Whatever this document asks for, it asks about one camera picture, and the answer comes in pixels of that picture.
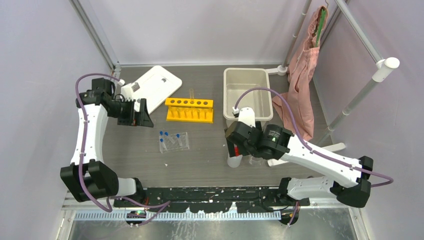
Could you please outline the white red wash bottle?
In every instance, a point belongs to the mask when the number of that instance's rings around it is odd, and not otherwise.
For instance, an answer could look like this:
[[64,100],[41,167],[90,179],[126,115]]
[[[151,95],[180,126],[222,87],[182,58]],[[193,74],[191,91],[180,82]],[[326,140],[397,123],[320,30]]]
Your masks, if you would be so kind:
[[239,156],[237,157],[229,157],[229,154],[228,154],[227,164],[231,168],[237,168],[241,164],[242,158],[243,158],[243,155],[240,153],[240,151],[239,151]]

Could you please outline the clear glass test tube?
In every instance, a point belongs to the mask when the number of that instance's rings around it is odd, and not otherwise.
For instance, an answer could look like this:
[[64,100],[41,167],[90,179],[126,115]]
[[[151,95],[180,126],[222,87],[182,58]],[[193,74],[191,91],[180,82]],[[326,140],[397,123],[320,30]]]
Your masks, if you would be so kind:
[[193,88],[190,88],[190,89],[189,89],[189,98],[190,98],[191,100],[193,100],[193,99],[195,98],[195,95],[194,95],[194,89],[193,89]]

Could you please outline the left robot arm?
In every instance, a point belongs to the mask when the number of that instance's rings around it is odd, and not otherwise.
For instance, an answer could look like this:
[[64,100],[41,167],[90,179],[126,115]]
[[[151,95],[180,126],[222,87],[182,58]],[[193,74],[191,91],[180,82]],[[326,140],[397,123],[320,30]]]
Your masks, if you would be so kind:
[[126,197],[133,206],[141,206],[146,193],[136,177],[121,178],[109,168],[103,157],[103,139],[108,120],[120,126],[154,126],[145,98],[115,97],[116,85],[104,77],[94,78],[85,92],[76,89],[79,126],[77,142],[69,166],[60,169],[60,178],[81,203],[102,198]]

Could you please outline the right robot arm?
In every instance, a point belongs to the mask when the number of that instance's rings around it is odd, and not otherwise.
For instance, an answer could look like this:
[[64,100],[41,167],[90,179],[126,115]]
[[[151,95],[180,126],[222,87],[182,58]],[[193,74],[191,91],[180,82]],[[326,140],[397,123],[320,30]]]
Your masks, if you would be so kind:
[[306,198],[336,198],[347,206],[363,208],[370,198],[374,161],[368,156],[349,158],[323,148],[314,151],[308,148],[309,143],[275,124],[261,129],[236,121],[224,133],[240,155],[295,163],[322,174],[307,179],[282,178],[277,198],[283,205]]

